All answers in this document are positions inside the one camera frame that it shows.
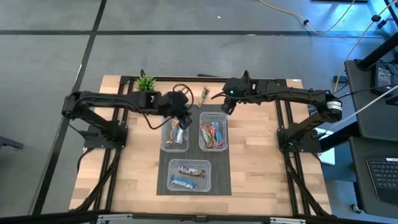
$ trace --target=black desk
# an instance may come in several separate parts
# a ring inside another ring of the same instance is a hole
[[[370,88],[370,71],[360,70],[353,60],[347,60],[345,68],[351,92]],[[363,91],[353,94],[351,97],[354,109],[357,111],[376,99],[377,95],[370,91]],[[351,136],[398,142],[398,106],[386,105],[385,99],[380,99],[358,113],[356,119],[356,122],[322,139],[322,149],[330,149],[346,142]]]
[[[367,214],[398,218],[398,206],[380,201],[366,165],[367,157],[397,157],[398,143],[350,137],[349,145],[355,165],[358,207]]]

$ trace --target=plastic container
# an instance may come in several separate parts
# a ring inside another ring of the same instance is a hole
[[[228,140],[226,135],[226,120],[227,115],[226,113],[215,113],[215,112],[202,112],[200,114],[200,125],[199,125],[199,146],[202,151],[205,152],[222,152],[228,147]],[[203,134],[201,131],[201,126],[203,124],[212,125],[212,122],[217,122],[219,131],[221,133],[221,137],[223,138],[224,142],[219,146],[218,149],[207,148],[206,141],[203,138]]]
[[[172,119],[162,126],[162,139],[160,142],[160,148],[166,152],[186,152],[189,146],[189,127],[183,130],[182,144],[166,144],[166,141],[170,138],[171,127]]]
[[[194,168],[205,171],[204,177],[194,177],[191,175],[181,174],[178,171],[179,166]],[[172,184],[172,176],[192,181],[196,184],[195,190]],[[172,159],[169,162],[169,174],[167,176],[167,188],[169,190],[207,192],[211,188],[211,164],[207,160],[191,160],[191,159]]]

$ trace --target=small succulent plant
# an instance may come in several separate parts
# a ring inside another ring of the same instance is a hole
[[[155,89],[154,77],[148,77],[145,75],[144,71],[141,72],[141,77],[137,80],[137,90],[138,91],[154,91]]]

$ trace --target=dark placemat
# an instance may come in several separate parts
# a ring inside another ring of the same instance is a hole
[[[160,150],[157,174],[157,195],[231,195],[231,172],[229,170],[229,145],[223,152],[203,152],[199,147],[199,117],[202,112],[223,112],[221,105],[193,105],[192,124],[189,127],[189,148],[184,153],[168,153]],[[169,162],[172,159],[207,160],[211,164],[211,188],[208,192],[173,191],[167,188]]]

